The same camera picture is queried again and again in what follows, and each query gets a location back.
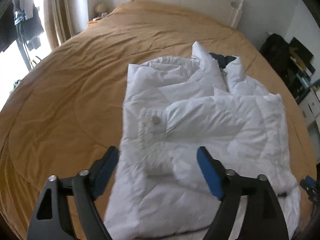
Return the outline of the white quilted puffer jacket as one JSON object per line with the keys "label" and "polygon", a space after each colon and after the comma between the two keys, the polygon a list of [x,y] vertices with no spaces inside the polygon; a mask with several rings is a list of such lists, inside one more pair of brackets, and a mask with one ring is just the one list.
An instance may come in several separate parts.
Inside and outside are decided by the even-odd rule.
{"label": "white quilted puffer jacket", "polygon": [[240,57],[220,68],[195,42],[189,59],[128,66],[120,160],[104,218],[113,239],[204,236],[220,203],[197,163],[201,146],[242,176],[266,175],[293,235],[300,190],[281,96],[246,75]]}

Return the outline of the dark hanging clothes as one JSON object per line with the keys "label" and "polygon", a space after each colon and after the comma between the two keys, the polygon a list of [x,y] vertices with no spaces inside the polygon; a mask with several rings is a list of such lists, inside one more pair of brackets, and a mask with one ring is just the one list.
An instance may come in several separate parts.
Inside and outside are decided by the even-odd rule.
{"label": "dark hanging clothes", "polygon": [[1,51],[18,40],[29,51],[41,46],[44,29],[34,0],[11,0],[1,17]]}

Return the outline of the white dressing table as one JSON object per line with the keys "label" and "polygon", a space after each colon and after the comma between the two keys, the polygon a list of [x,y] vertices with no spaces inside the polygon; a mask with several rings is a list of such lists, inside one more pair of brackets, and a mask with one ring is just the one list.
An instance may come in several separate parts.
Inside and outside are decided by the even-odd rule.
{"label": "white dressing table", "polygon": [[298,106],[309,133],[319,141],[319,79],[302,94]]}

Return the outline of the mustard yellow bedspread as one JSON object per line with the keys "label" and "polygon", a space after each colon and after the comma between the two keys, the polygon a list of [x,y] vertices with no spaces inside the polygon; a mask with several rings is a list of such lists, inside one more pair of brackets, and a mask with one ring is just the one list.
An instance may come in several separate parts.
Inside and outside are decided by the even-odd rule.
{"label": "mustard yellow bedspread", "polygon": [[1,110],[1,216],[19,239],[27,237],[50,175],[73,176],[119,145],[128,65],[189,57],[196,41],[208,51],[241,57],[248,75],[281,95],[291,170],[297,179],[317,175],[300,108],[242,33],[186,8],[127,2],[53,50]]}

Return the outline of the black computer monitor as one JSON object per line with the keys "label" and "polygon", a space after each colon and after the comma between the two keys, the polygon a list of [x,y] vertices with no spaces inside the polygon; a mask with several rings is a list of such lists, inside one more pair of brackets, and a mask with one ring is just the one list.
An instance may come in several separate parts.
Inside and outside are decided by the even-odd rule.
{"label": "black computer monitor", "polygon": [[290,54],[297,60],[297,63],[304,69],[308,68],[311,60],[313,59],[313,53],[304,46],[297,38],[293,37],[289,43]]}

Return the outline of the black backpack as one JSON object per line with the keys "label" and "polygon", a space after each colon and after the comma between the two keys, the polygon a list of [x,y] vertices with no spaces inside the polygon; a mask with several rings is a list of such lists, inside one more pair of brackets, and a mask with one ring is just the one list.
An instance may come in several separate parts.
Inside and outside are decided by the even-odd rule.
{"label": "black backpack", "polygon": [[297,77],[299,68],[291,60],[289,44],[278,34],[271,34],[262,47],[260,53],[282,79],[296,101],[304,93],[304,87]]}

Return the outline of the beige window curtain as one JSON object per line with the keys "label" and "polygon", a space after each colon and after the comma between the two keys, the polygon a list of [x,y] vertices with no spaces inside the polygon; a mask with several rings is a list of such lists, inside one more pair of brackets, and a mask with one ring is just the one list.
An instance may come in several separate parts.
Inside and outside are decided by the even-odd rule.
{"label": "beige window curtain", "polygon": [[74,35],[68,0],[44,0],[44,28],[51,50]]}

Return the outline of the small round bedside lamp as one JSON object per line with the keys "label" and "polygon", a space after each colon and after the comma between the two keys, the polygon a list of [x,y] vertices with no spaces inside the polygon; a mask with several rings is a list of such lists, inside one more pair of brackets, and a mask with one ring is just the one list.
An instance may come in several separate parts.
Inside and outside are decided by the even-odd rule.
{"label": "small round bedside lamp", "polygon": [[108,6],[105,2],[99,2],[94,5],[94,12],[96,15],[103,14],[108,11]]}

